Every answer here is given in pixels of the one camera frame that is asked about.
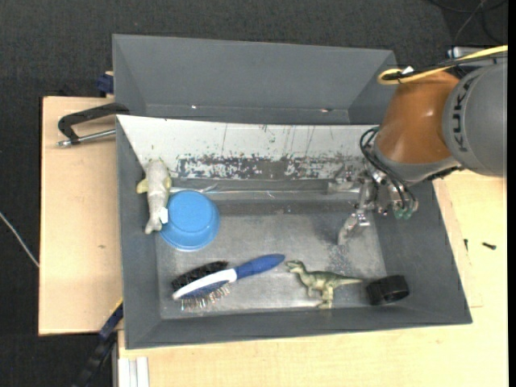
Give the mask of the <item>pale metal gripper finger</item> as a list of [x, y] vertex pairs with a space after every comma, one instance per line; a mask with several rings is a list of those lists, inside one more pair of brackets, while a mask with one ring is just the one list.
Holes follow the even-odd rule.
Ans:
[[369, 226], [369, 217], [364, 212], [351, 213], [339, 229], [337, 244], [344, 245], [349, 239], [361, 235]]
[[358, 193], [361, 187], [361, 180], [353, 177], [341, 177], [328, 181], [328, 194]]

